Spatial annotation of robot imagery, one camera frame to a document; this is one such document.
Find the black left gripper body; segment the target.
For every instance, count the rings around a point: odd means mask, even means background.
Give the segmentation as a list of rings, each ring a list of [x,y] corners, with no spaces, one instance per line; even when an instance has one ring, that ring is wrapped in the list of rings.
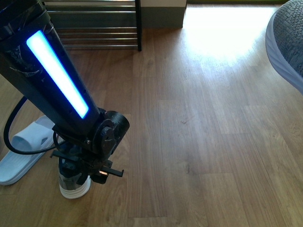
[[[95,156],[85,155],[80,147],[67,145],[54,150],[51,157],[59,158],[59,173],[65,179],[76,177],[77,184],[83,184],[87,177],[99,184],[105,184],[109,175],[122,177],[124,171],[112,169],[110,160],[99,161]]]

